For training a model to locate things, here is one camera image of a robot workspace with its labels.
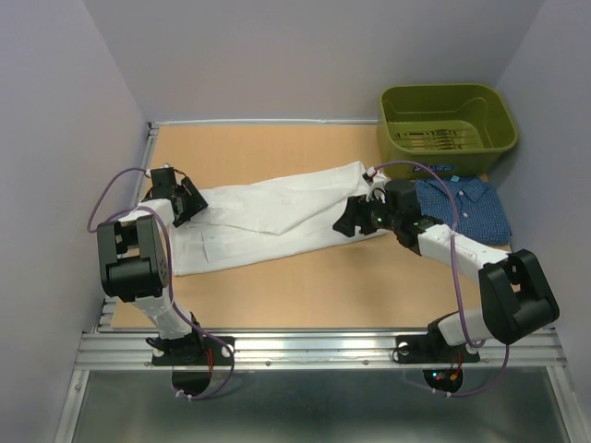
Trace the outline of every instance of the wooden board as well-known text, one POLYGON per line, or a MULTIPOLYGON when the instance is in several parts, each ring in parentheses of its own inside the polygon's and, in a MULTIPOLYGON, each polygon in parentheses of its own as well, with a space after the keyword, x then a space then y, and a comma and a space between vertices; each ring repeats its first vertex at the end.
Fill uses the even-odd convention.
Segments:
MULTIPOLYGON (((151 167, 170 163, 198 188, 250 184, 380 157, 375 126, 165 126, 151 167)), ((206 328, 426 327, 456 310, 450 269, 393 234, 299 256, 175 277, 176 299, 206 328)), ((477 287, 462 278, 466 308, 477 287)), ((150 327, 119 303, 115 328, 150 327)))

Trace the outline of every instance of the blue plaid shirt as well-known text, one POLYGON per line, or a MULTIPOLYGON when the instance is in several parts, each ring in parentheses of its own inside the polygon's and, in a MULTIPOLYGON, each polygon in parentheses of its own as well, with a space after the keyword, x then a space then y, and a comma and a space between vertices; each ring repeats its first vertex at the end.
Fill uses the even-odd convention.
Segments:
MULTIPOLYGON (((460 221, 457 232, 484 245, 508 245, 511 228, 495 188, 477 177, 444 179, 452 191, 460 221)), ((452 225, 452 205, 441 184, 435 180, 416 180, 416 195, 423 214, 452 225)))

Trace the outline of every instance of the green basket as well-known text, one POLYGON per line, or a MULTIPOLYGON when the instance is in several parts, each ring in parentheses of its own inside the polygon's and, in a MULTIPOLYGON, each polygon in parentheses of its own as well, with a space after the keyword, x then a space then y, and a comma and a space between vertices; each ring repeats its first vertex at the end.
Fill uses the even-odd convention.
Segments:
MULTIPOLYGON (((397 86, 381 95, 378 144, 383 162, 420 162, 441 176, 481 175, 516 141, 507 107, 487 86, 397 86)), ((392 178, 428 176, 407 164, 385 172, 392 178)))

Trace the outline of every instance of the metal floor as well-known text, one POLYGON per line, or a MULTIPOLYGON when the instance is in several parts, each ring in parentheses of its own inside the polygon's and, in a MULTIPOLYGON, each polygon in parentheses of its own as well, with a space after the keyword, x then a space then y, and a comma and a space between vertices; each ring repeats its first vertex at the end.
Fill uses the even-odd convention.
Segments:
MULTIPOLYGON (((498 371, 466 369, 464 389, 498 371)), ((237 373, 214 401, 176 399, 170 373, 91 372, 74 441, 567 442, 543 367, 510 368, 491 391, 446 399, 411 371, 237 373)))

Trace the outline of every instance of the white wall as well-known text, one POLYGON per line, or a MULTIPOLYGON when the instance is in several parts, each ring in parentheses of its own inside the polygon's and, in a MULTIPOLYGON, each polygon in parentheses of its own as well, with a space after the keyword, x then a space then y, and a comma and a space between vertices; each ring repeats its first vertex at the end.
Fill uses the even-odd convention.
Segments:
POLYGON ((150 121, 375 118, 408 82, 497 83, 542 0, 85 0, 150 121))
POLYGON ((520 128, 491 175, 513 246, 535 251, 561 307, 558 330, 591 419, 591 3, 547 0, 499 89, 520 128))
POLYGON ((0 42, 0 432, 47 442, 103 298, 86 219, 145 122, 80 0, 3 1, 0 42))

